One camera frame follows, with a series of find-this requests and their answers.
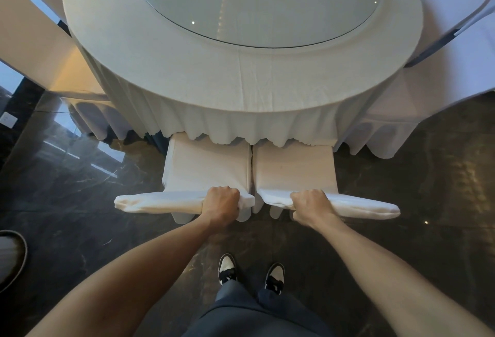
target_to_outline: marble floor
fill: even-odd
[[[335,154],[341,193],[388,201],[402,215],[348,221],[455,301],[495,326],[495,93],[423,122],[397,155]],[[162,190],[164,158],[142,140],[81,134],[45,94],[0,173],[0,229],[29,244],[24,273],[0,294],[0,330],[23,336],[68,291],[118,255],[177,227],[170,215],[125,214],[115,196]],[[180,336],[214,300],[218,259],[235,255],[251,291],[273,261],[286,287],[337,336],[392,336],[386,321],[318,234],[263,209],[213,236],[149,312],[136,336]]]

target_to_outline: white power outlet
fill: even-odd
[[[9,114],[7,112],[3,112],[2,116],[0,117],[0,123],[2,125],[7,126],[10,129],[14,127],[16,122],[17,122],[17,117],[14,117],[12,114]]]

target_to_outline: dining table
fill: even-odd
[[[140,136],[333,146],[414,55],[421,0],[63,0]]]

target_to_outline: hand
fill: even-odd
[[[301,225],[315,230],[322,225],[322,220],[328,216],[338,218],[332,204],[322,190],[306,190],[291,193],[294,203],[294,220]]]
[[[221,231],[238,218],[240,196],[239,190],[228,186],[212,187],[204,198],[199,218],[208,221],[213,233]]]

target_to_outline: forearm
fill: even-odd
[[[72,290],[28,335],[132,335],[211,234],[197,218],[121,255]]]
[[[314,228],[331,243],[400,337],[494,335],[410,265],[356,233],[337,216],[323,215]]]

